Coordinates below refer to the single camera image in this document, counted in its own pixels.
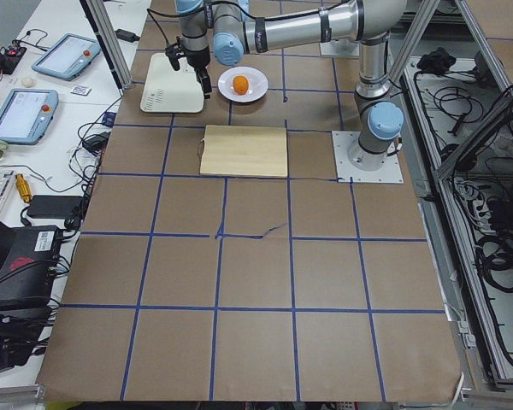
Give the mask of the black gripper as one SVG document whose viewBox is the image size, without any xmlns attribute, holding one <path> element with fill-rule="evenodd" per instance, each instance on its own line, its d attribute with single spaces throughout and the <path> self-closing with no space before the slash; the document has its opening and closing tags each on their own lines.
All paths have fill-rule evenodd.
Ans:
<svg viewBox="0 0 513 410">
<path fill-rule="evenodd" d="M 202 87 L 203 98 L 210 99 L 211 96 L 211 80 L 207 70 L 210 64 L 209 47 L 201 50 L 189 50 L 185 48 L 185 56 L 188 64 L 194 69 L 198 81 Z"/>
</svg>

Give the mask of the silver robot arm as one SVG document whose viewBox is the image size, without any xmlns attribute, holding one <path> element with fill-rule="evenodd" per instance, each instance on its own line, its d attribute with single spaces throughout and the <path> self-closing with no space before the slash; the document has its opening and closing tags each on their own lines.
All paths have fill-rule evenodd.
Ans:
<svg viewBox="0 0 513 410">
<path fill-rule="evenodd" d="M 203 97 L 212 92 L 208 73 L 210 57 L 232 67 L 249 53 L 245 23 L 246 1 L 177 1 L 175 3 L 181 35 L 166 54 L 172 68 L 180 69 L 180 59 L 193 68 Z"/>
<path fill-rule="evenodd" d="M 359 80 L 355 100 L 366 150 L 378 143 L 369 130 L 370 107 L 386 99 L 390 31 L 402 17 L 405 1 L 344 1 L 334 6 L 274 17 L 243 18 L 235 2 L 208 2 L 204 21 L 214 31 L 215 59 L 232 66 L 243 55 L 312 43 L 348 39 L 358 44 Z"/>
</svg>

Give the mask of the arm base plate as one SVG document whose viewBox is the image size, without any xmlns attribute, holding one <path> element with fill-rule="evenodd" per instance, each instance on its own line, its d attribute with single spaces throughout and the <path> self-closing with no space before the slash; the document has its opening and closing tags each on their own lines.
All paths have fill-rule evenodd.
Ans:
<svg viewBox="0 0 513 410">
<path fill-rule="evenodd" d="M 356 184 L 402 184 L 404 178 L 394 143 L 382 154 L 370 154 L 359 145 L 360 132 L 333 131 L 337 180 Z"/>
<path fill-rule="evenodd" d="M 359 43 L 349 38 L 331 40 L 320 43 L 320 53 L 323 57 L 357 60 L 360 56 Z"/>
</svg>

